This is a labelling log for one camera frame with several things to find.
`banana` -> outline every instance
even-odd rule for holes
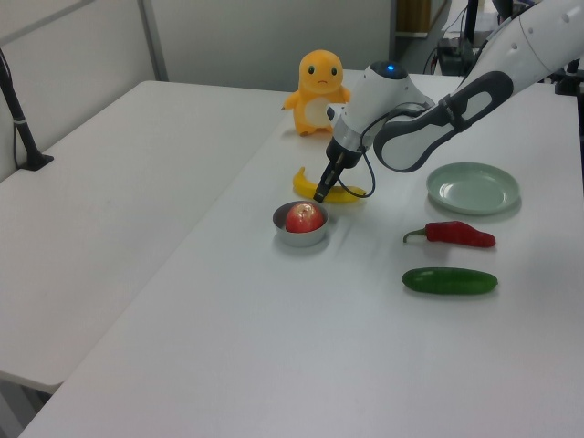
[[[312,181],[309,181],[304,175],[304,167],[301,167],[298,173],[294,175],[292,184],[294,185],[294,191],[296,193],[308,199],[312,199],[314,193],[317,191],[317,185]],[[351,185],[348,188],[354,193],[365,194],[365,191],[359,187]],[[354,203],[358,200],[359,198],[357,196],[353,196],[349,192],[346,192],[342,187],[336,185],[330,189],[330,192],[328,192],[328,195],[325,198],[325,203]]]

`cucumber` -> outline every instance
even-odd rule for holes
[[[401,281],[416,292],[437,295],[486,294],[498,284],[496,276],[461,267],[412,269],[401,277]]]

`metal bowl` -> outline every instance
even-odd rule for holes
[[[290,209],[297,203],[310,203],[317,207],[322,213],[322,216],[325,219],[325,223],[320,228],[317,228],[316,230],[310,231],[308,233],[290,233],[286,231],[286,216]],[[329,213],[327,210],[325,210],[325,208],[318,203],[311,203],[307,201],[294,201],[293,203],[285,203],[274,212],[272,220],[276,226],[276,234],[282,240],[282,242],[287,245],[296,247],[316,245],[325,237],[327,228],[329,227]]]

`red chili pepper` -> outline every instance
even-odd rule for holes
[[[425,235],[430,242],[445,242],[447,244],[479,246],[481,248],[495,246],[495,237],[493,235],[475,230],[471,225],[458,221],[427,224],[422,230],[406,234],[403,237],[404,243],[410,235]]]

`green plate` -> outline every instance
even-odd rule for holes
[[[509,173],[479,162],[455,162],[433,171],[426,182],[432,200],[462,214],[495,214],[519,200]]]

